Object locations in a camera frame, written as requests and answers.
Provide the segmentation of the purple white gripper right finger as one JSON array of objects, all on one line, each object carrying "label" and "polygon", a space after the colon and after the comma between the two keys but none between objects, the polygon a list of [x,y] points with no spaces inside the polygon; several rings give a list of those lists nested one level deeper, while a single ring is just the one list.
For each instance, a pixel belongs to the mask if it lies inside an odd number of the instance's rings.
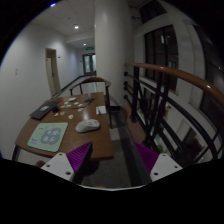
[{"label": "purple white gripper right finger", "polygon": [[136,143],[135,146],[153,182],[182,169],[182,167],[166,153],[158,154],[139,143]]}]

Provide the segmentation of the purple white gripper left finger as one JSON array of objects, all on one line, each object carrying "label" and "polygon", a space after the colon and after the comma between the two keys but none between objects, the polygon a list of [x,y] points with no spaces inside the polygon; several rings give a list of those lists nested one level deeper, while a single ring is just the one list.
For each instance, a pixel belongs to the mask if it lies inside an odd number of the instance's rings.
[{"label": "purple white gripper left finger", "polygon": [[69,153],[57,153],[42,169],[70,182],[87,165],[93,152],[91,142],[85,143]]}]

